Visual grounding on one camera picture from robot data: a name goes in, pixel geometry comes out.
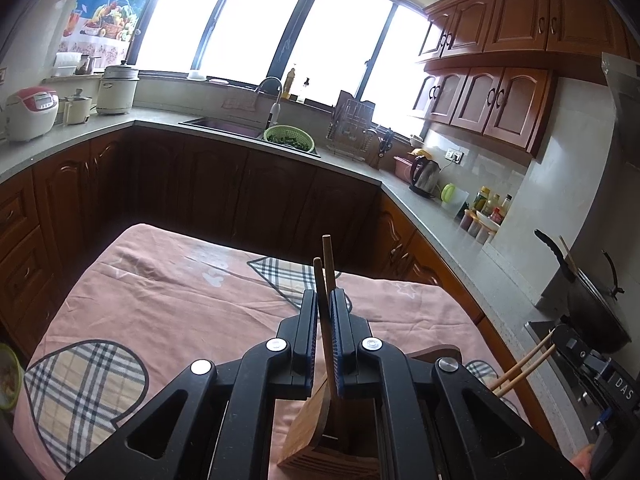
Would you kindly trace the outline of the person's right hand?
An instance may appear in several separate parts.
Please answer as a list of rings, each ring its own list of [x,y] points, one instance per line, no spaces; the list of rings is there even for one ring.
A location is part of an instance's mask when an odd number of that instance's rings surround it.
[[[590,467],[593,451],[594,445],[588,444],[570,460],[570,462],[580,471],[585,479],[590,478]]]

